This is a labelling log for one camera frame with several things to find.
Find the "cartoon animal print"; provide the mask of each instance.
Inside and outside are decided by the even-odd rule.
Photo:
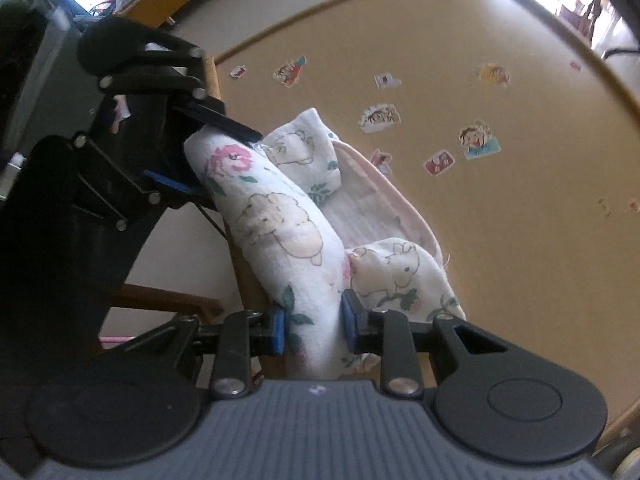
[[[248,234],[252,245],[273,236],[294,258],[309,258],[322,265],[322,237],[298,201],[283,193],[256,193],[238,218],[238,230]]]
[[[264,145],[264,153],[276,166],[281,164],[311,164],[314,161],[314,139],[302,130],[285,134],[273,147]]]
[[[411,242],[395,243],[392,254],[381,256],[376,251],[358,247],[351,252],[351,288],[360,296],[384,292],[393,296],[407,288],[420,266],[420,257]]]

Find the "red sticker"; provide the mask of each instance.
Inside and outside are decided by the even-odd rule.
[[[453,155],[447,150],[440,150],[424,163],[424,169],[427,170],[430,175],[438,176],[447,171],[455,163],[456,159],[453,158]]]

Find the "gray ribbed surface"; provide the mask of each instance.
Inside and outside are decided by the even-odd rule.
[[[309,390],[322,384],[326,391]],[[47,461],[33,480],[601,480],[586,460],[530,472],[454,447],[416,402],[370,381],[265,381],[257,394],[215,404],[178,446],[108,471]]]

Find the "baby clothing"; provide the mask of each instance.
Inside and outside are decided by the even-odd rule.
[[[367,309],[419,322],[439,312],[464,318],[424,219],[314,108],[252,148],[211,127],[184,145],[234,241],[286,312],[290,376],[333,379],[364,367],[364,356],[346,347],[340,318],[349,286]]]

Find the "floor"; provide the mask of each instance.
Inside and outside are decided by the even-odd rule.
[[[325,0],[196,0],[176,17],[174,33],[217,56],[275,23]],[[213,213],[219,225],[222,218]],[[144,245],[127,280],[242,308],[226,240],[193,205],[168,210]],[[103,336],[133,336],[167,322],[165,312],[112,308]]]

